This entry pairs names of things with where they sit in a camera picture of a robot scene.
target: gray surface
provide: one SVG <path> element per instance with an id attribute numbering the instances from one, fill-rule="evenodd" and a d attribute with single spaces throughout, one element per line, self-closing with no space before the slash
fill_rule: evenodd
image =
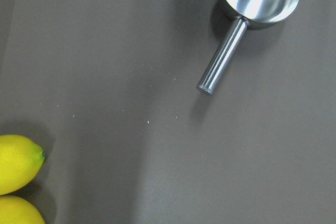
<path id="1" fill-rule="evenodd" d="M 0 133 L 46 149 L 47 223 L 335 223 L 336 4 L 248 31 L 217 0 L 0 0 Z"/>

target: stainless steel scoop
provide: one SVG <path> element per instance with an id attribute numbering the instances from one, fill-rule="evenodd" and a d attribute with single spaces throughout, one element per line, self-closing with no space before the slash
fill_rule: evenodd
<path id="1" fill-rule="evenodd" d="M 219 0 L 223 11 L 233 21 L 197 89 L 206 94 L 213 94 L 246 29 L 263 29 L 284 20 L 295 10 L 298 2 L 299 0 Z"/>

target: metal scoop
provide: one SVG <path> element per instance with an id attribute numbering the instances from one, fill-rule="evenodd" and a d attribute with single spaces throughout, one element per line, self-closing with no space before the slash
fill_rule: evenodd
<path id="1" fill-rule="evenodd" d="M 263 29 L 286 19 L 295 10 L 298 2 L 299 0 L 219 0 L 221 8 L 233 21 L 197 89 L 206 94 L 213 94 L 246 29 Z"/>

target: scoop handle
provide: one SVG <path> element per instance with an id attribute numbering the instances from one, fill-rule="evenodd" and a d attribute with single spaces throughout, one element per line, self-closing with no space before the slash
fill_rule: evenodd
<path id="1" fill-rule="evenodd" d="M 243 37 L 247 29 L 247 21 L 243 18 L 236 18 L 230 27 L 226 38 L 217 48 L 202 78 L 200 79 L 197 89 L 200 92 L 211 95 L 222 76 L 227 64 L 229 63 L 233 52 Z"/>

